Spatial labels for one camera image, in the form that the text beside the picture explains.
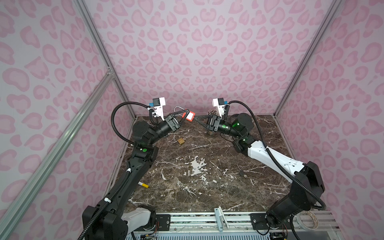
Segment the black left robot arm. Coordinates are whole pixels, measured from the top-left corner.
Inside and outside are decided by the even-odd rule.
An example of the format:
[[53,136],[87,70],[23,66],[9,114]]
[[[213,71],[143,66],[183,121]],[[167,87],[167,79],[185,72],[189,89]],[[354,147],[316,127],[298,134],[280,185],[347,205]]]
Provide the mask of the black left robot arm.
[[124,240],[137,229],[156,229],[156,210],[153,207],[142,205],[130,212],[126,219],[123,219],[123,214],[142,177],[155,163],[159,152],[155,143],[178,130],[189,114],[189,110],[169,114],[155,126],[145,121],[133,125],[133,150],[125,173],[96,206],[84,210],[80,240]]

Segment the red safety padlock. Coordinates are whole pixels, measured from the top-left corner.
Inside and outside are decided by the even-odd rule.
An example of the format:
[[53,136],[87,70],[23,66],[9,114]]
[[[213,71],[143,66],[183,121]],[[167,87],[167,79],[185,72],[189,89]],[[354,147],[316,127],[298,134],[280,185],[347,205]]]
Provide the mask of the red safety padlock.
[[[176,106],[176,107],[174,108],[174,112],[181,111],[181,110],[185,110],[185,109],[182,108],[182,107],[179,107],[179,106]],[[194,118],[195,118],[195,113],[190,111],[190,114],[186,117],[186,119],[187,119],[188,121],[192,122],[192,121],[194,120]]]

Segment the brass padlock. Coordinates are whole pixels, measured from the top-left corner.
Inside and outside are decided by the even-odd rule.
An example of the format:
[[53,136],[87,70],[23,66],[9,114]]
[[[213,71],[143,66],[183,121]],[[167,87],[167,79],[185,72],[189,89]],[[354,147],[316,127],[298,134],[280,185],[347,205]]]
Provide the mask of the brass padlock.
[[179,144],[180,146],[182,146],[184,143],[185,143],[185,140],[183,139],[183,138],[179,138],[179,139],[173,139],[172,141],[171,141],[171,143],[172,144]]

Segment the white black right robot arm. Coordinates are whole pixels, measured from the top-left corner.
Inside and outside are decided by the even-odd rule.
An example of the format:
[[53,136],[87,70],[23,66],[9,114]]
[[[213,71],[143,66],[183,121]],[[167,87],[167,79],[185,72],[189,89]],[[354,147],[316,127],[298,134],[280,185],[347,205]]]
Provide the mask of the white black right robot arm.
[[241,113],[233,122],[228,122],[217,115],[205,115],[196,117],[195,121],[208,131],[232,137],[238,153],[263,163],[291,183],[289,193],[267,210],[263,224],[276,229],[290,216],[302,211],[326,208],[321,200],[325,186],[318,165],[294,160],[265,147],[262,141],[251,135],[254,128],[252,116]]

